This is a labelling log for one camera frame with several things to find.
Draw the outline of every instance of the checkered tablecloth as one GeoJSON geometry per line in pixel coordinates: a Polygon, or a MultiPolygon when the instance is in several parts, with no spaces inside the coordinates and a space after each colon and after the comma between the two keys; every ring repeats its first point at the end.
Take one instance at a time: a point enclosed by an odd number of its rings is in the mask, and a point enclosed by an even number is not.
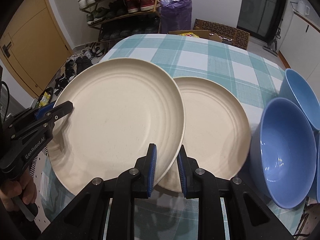
{"type": "MultiPolygon", "coordinates": [[[[260,56],[226,44],[193,37],[166,34],[140,34],[117,43],[101,61],[118,57],[139,58],[157,64],[172,77],[207,78],[227,88],[241,102],[252,133],[260,122],[263,108],[278,95],[284,71],[260,56]]],[[[254,190],[247,164],[240,172],[254,190]]],[[[47,158],[41,178],[40,194],[44,212],[53,220],[74,197],[55,176],[47,158]]],[[[304,202],[291,210],[277,207],[260,197],[293,234],[302,215],[304,202]]],[[[171,197],[154,191],[148,200],[136,200],[137,239],[196,239],[198,200],[171,197]]],[[[227,239],[228,227],[225,216],[227,239]]]]}

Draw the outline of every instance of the hand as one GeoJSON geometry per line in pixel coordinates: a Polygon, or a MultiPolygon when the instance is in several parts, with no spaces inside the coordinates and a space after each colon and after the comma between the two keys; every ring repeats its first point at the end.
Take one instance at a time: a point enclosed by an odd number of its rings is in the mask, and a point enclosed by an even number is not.
{"type": "Polygon", "coordinates": [[[19,196],[23,190],[22,201],[25,205],[34,203],[37,198],[37,189],[29,169],[26,169],[19,181],[6,180],[0,187],[0,198],[8,212],[19,210],[19,207],[12,202],[11,198],[19,196]]]}

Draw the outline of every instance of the metal screw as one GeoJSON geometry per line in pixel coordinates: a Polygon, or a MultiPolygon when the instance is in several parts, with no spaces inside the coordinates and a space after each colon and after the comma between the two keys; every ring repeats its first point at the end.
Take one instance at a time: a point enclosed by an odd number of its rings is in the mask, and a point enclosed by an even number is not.
{"type": "Polygon", "coordinates": [[[100,179],[100,178],[94,178],[92,180],[92,184],[94,184],[94,185],[99,185],[101,182],[102,182],[102,179],[100,179]]]}
{"type": "Polygon", "coordinates": [[[138,174],[138,172],[139,172],[139,170],[137,168],[132,168],[132,169],[129,170],[129,173],[131,175],[136,175],[136,174],[138,174]]]}
{"type": "Polygon", "coordinates": [[[241,180],[240,178],[238,178],[238,177],[234,177],[234,178],[232,179],[232,182],[233,182],[234,184],[241,184],[242,180],[241,180]]]}
{"type": "Polygon", "coordinates": [[[205,170],[204,170],[204,169],[201,169],[201,168],[196,169],[196,174],[202,175],[202,174],[204,174],[204,173],[205,173],[205,170]]]}

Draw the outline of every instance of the beige plate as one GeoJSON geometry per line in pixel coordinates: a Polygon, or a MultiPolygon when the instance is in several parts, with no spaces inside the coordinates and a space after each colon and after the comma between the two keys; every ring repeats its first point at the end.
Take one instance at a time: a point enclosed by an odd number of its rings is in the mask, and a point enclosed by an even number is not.
{"type": "Polygon", "coordinates": [[[185,130],[185,110],[173,79],[143,60],[117,58],[77,76],[55,105],[73,103],[58,120],[49,159],[60,182],[74,195],[95,177],[119,176],[157,146],[155,184],[172,166],[185,130]]]}
{"type": "MultiPolygon", "coordinates": [[[[179,77],[186,108],[183,145],[188,157],[218,178],[231,179],[244,164],[250,146],[248,118],[237,98],[208,79],[179,77]]],[[[159,186],[181,192],[177,161],[159,186]]]]}

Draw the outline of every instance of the glass door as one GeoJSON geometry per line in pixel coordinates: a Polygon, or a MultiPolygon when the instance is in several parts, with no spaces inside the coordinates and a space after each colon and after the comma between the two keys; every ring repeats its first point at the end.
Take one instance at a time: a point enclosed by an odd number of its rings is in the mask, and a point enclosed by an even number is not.
{"type": "Polygon", "coordinates": [[[242,0],[238,28],[269,42],[276,34],[286,0],[242,0]]]}

